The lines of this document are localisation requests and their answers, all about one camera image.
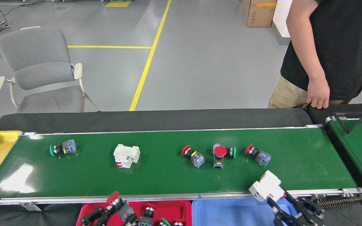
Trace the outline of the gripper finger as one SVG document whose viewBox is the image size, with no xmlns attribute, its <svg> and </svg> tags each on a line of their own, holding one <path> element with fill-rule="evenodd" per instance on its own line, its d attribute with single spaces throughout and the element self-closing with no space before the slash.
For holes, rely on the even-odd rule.
<svg viewBox="0 0 362 226">
<path fill-rule="evenodd" d="M 284 190 L 286 200 L 293 205 L 296 215 L 283 214 L 283 222 L 287 226 L 324 226 L 323 214 L 325 210 L 308 198 L 294 198 Z"/>
<path fill-rule="evenodd" d="M 83 218 L 80 219 L 80 223 L 83 226 L 106 226 L 109 219 L 114 214 L 114 209 L 107 207 L 103 209 L 98 207 Z"/>
<path fill-rule="evenodd" d="M 273 224 L 275 226 L 296 226 L 296 218 L 283 211 L 280 206 L 272 199 L 271 196 L 267 197 L 267 204 L 272 207 L 273 213 L 275 214 L 275 220 Z"/>
<path fill-rule="evenodd" d="M 137 215 L 135 212 L 123 212 L 120 218 L 124 222 L 123 226 L 129 226 L 137 219 Z"/>
</svg>

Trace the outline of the person's right hand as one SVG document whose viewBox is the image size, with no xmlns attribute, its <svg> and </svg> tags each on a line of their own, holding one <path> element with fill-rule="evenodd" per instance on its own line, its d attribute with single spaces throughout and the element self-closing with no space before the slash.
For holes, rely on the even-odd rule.
<svg viewBox="0 0 362 226">
<path fill-rule="evenodd" d="M 311 78 L 307 87 L 306 103 L 316 109 L 329 107 L 330 88 L 325 78 Z"/>
</svg>

